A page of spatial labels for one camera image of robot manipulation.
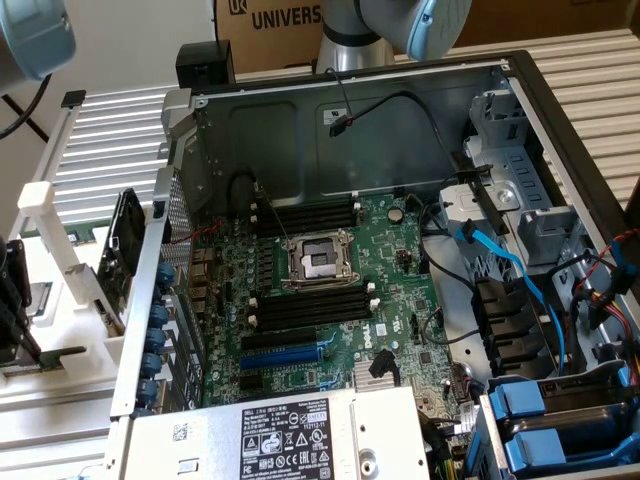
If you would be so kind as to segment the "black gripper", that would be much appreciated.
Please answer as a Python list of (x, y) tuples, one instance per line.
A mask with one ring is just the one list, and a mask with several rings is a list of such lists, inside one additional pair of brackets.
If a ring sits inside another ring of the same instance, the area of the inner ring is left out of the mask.
[(1, 239), (1, 360), (39, 361), (41, 349), (30, 333), (26, 309), (32, 295), (21, 240)]

